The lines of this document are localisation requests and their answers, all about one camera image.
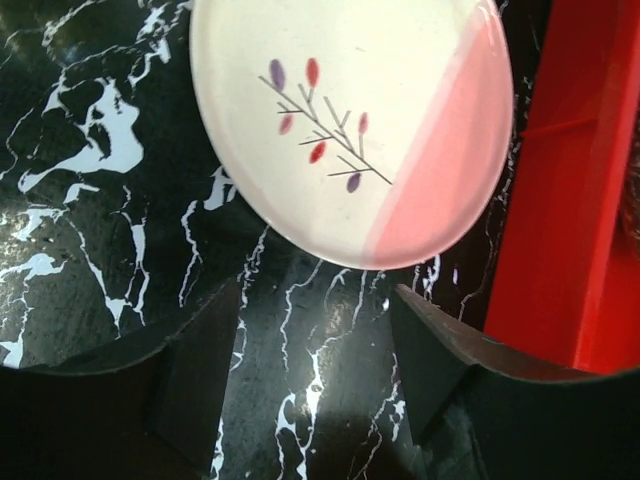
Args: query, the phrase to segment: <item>glossy surface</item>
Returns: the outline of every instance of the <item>glossy surface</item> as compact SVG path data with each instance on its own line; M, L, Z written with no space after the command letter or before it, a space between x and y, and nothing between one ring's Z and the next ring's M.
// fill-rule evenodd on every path
M214 149L296 246L347 267L404 268L484 210L513 114L491 0L198 0L191 27Z
M235 193L198 115L190 3L0 3L0 132L10 148L0 153L0 171L9 170L0 181L0 359L18 364L22 332L21 367L60 362L116 338L110 306L123 305L126 335L142 328L140 312L147 324L186 318L218 280L238 276L241 322L212 477L419 478L384 315L389 288L405 282L482 324L547 8L500 5L517 121L485 213L442 255L391 275L319 262L267 229ZM65 108L42 113L58 105L52 94ZM99 157L124 152L122 168L60 168L92 142ZM56 166L20 189L21 179ZM144 249L134 242L141 232ZM28 263L38 254L52 260Z

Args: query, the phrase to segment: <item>red plastic object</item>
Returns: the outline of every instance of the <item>red plastic object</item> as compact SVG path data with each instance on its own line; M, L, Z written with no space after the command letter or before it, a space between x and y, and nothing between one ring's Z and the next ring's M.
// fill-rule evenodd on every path
M640 1L554 2L485 333L582 370L640 365L640 262L616 231L639 92Z

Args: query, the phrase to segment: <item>plate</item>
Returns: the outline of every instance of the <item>plate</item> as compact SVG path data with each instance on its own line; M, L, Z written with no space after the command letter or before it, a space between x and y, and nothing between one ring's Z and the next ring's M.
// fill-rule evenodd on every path
M490 0L197 0L190 44L220 162L298 247L406 267L489 201L513 113Z

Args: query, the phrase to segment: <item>marble pattern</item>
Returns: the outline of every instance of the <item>marble pattern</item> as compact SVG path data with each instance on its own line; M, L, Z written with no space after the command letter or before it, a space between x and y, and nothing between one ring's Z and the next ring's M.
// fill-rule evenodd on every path
M237 276L211 477L422 478L385 312L401 281L482 325L548 9L499 3L516 92L506 168L465 238L399 272L315 259L237 195L197 113L191 0L0 6L2 365L60 363L186 318Z

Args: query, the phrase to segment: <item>white veins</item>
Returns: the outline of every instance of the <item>white veins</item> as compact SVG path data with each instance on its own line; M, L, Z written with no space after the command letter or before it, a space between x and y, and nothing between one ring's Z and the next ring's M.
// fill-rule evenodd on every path
M24 278L22 279L22 291L19 292L18 298L7 299L8 303L21 303L24 308L24 313L22 314L21 318L20 333L18 334L18 339L15 341L5 340L0 342L0 346L4 347L9 352L2 361L2 365L6 367L19 368L20 362L22 361L22 357L24 355L23 336L27 321L29 319L29 312L33 310L33 307L29 306L29 303L26 299L26 295L27 293L29 293L29 281L34 279L35 277L44 277L47 275L56 275L60 273L64 268L65 262L62 262L62 264L57 267L54 265L55 262L55 258L45 253L36 253L21 265L3 268L2 270L0 270L0 285L4 284L5 279L10 275L24 275Z
M296 289L304 288L307 285L309 285L318 274L318 271L320 270L321 266L322 266L322 260L318 260L315 268L313 269L313 272L311 272L311 275L309 275L309 278L307 278L302 283L294 283L293 285L291 285L291 287L287 289L284 295L284 301L287 304L287 308L285 309L284 320L280 324L279 330L280 330L280 334L282 335L282 345L280 346L280 351L282 352L282 362L284 363L284 369L287 373L289 372L289 353L287 352L287 345L289 344L289 338L287 337L287 332L285 329L289 324L289 319L291 318L291 314L293 313L291 295Z
M202 264L203 262L202 256L200 256L200 251L198 250L198 242L193 239L191 234L191 227L189 226L189 217L191 217L191 215L193 215L193 213L196 211L197 205L198 200L193 200L187 207L187 211L180 219L180 223L182 224L182 228L184 229L185 240L191 246L191 260L189 260L187 271L184 274L182 286L180 287L180 292L178 292L178 304L180 305L180 307L184 307L185 302L187 301L187 297L191 293L191 289L193 289L193 286L198 280L198 274L196 274L195 278L191 280L191 271L193 270L193 267L196 263Z

